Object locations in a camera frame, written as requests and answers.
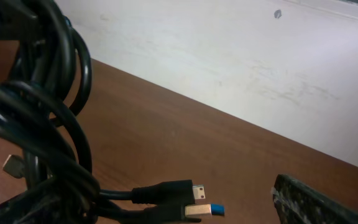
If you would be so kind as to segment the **black USB cable blue plug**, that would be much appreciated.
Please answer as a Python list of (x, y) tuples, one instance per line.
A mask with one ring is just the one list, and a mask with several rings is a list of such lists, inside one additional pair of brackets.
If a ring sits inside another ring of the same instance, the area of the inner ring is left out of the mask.
[(19, 46), (0, 83), (0, 138), (22, 149), (4, 170), (27, 190), (0, 204), (0, 223), (199, 223), (224, 216), (199, 204), (201, 186), (161, 182), (105, 190), (93, 176), (89, 142), (77, 122), (90, 96), (92, 63), (81, 35), (54, 1), (0, 1), (0, 41)]

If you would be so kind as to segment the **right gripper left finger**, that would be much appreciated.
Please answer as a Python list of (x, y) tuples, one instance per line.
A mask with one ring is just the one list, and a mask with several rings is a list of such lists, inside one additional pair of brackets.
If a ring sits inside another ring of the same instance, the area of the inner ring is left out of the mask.
[(0, 224), (58, 223), (58, 195), (25, 192), (0, 204)]

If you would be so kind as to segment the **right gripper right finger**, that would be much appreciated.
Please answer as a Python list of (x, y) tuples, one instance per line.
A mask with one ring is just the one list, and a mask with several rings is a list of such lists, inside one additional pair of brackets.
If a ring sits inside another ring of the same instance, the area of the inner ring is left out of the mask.
[(272, 196), (281, 224), (358, 224), (358, 213), (289, 175), (277, 175)]

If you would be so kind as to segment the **black cable small plug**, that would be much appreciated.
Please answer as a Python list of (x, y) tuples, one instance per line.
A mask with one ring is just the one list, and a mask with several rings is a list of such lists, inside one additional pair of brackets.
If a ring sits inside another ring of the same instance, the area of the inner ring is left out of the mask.
[(84, 40), (64, 18), (0, 21), (0, 40), (19, 42), (9, 77), (0, 83), (0, 138), (26, 153), (25, 179), (38, 192), (49, 177), (61, 198), (83, 210), (114, 200), (194, 206), (204, 198), (190, 180), (131, 191), (103, 190), (92, 175), (88, 140), (76, 120), (91, 89), (91, 58)]

